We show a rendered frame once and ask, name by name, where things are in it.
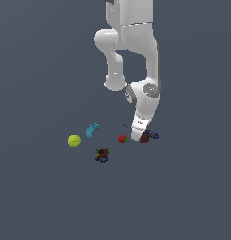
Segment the cyan toy brick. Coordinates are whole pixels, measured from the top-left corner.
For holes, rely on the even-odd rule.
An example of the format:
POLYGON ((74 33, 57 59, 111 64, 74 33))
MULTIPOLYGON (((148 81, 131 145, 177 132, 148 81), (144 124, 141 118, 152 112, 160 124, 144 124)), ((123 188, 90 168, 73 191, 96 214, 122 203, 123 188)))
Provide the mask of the cyan toy brick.
POLYGON ((92 138, 96 129, 99 128, 97 123, 92 123, 89 128, 86 130, 86 136, 88 138, 92 138))

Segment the black and blue tool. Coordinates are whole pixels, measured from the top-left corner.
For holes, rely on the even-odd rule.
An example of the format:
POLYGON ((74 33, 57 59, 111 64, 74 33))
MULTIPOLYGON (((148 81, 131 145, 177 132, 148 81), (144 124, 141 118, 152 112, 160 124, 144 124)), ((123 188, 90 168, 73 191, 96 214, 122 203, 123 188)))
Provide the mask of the black and blue tool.
POLYGON ((145 130, 144 133, 150 138, 153 138, 153 139, 158 139, 159 138, 158 133, 152 132, 150 130, 145 130))

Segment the dark multicoloured toy figure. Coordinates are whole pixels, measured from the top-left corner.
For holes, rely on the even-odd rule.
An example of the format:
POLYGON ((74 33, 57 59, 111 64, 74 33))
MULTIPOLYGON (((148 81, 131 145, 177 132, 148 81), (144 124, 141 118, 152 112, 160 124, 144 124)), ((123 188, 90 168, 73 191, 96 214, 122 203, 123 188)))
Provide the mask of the dark multicoloured toy figure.
POLYGON ((108 148, 98 148, 96 150, 96 157, 95 160, 99 161, 100 163, 105 163, 109 160, 108 155, 110 154, 109 149, 108 148))

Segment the yellow-green tennis ball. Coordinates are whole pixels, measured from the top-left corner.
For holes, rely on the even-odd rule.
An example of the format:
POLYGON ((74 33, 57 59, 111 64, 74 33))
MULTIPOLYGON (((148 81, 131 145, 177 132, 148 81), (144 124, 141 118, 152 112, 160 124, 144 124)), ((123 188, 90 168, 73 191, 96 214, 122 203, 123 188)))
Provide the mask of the yellow-green tennis ball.
POLYGON ((70 147, 77 147, 81 144, 81 138, 78 135, 70 135, 68 137, 68 145, 70 147))

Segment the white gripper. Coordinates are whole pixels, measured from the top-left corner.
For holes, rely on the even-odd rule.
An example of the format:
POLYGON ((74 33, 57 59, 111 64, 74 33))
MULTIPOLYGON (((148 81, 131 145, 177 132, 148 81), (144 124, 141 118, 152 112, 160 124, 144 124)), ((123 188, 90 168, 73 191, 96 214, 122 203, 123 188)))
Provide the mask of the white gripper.
POLYGON ((136 114, 131 125, 132 127, 131 138, 135 141, 138 141, 151 121, 152 117, 143 118, 136 114))

